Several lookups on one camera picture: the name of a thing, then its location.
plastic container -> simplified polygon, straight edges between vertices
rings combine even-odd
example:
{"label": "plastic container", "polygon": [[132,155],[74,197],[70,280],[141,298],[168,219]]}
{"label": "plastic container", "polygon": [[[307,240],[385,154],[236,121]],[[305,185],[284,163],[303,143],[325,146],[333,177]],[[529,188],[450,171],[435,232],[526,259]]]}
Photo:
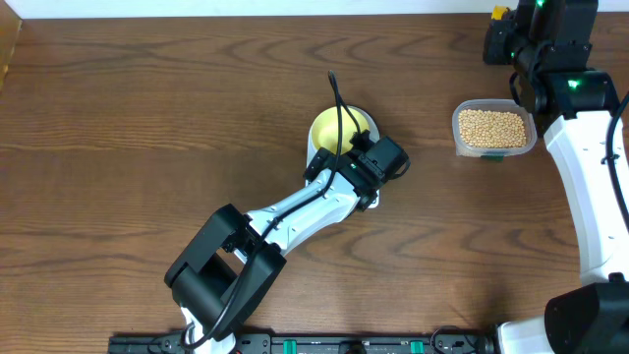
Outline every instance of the plastic container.
{"label": "plastic container", "polygon": [[[523,147],[507,148],[471,147],[467,145],[461,137],[461,131],[459,128],[459,113],[466,109],[511,112],[518,114],[524,123],[524,134],[526,135],[527,143]],[[452,132],[454,133],[456,154],[459,156],[513,156],[528,152],[531,148],[533,148],[535,142],[538,140],[538,133],[535,130],[533,116],[529,114],[526,109],[520,107],[511,99],[474,99],[461,103],[452,115]]]}

soybeans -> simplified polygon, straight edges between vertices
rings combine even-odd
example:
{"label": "soybeans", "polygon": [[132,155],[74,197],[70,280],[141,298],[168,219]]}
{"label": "soybeans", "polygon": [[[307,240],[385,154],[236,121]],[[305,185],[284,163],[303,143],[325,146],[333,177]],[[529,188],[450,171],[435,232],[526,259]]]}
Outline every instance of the soybeans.
{"label": "soybeans", "polygon": [[521,148],[527,143],[516,113],[466,109],[459,114],[463,141],[474,148]]}

white wall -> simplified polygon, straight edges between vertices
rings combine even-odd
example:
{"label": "white wall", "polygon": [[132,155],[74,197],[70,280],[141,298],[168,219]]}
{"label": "white wall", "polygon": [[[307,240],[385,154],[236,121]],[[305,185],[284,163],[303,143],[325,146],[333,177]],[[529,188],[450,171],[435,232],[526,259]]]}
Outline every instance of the white wall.
{"label": "white wall", "polygon": [[[5,0],[23,19],[489,13],[517,0]],[[629,11],[629,0],[599,0]]]}

wooden table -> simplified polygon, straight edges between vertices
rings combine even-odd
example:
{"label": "wooden table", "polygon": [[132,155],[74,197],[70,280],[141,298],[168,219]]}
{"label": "wooden table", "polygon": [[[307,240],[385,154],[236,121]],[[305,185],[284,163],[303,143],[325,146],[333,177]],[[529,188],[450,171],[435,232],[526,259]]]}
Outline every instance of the wooden table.
{"label": "wooden table", "polygon": [[[508,98],[482,61],[488,15],[26,21],[0,96],[0,345],[103,353],[182,327],[166,269],[219,207],[303,186],[333,69],[410,154],[378,209],[324,229],[248,325],[411,333],[540,315],[580,286],[543,144],[457,157],[451,117]],[[600,15],[591,65],[629,87],[629,16]]]}

cable clip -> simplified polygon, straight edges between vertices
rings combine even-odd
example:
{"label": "cable clip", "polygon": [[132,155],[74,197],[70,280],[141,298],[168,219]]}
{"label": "cable clip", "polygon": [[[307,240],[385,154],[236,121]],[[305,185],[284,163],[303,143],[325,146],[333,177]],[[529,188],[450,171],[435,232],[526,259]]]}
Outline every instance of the cable clip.
{"label": "cable clip", "polygon": [[600,161],[600,164],[607,164],[608,162],[612,162],[617,160],[618,158],[620,158],[620,155],[615,153],[612,157],[610,156],[605,156],[602,158],[602,160]]}

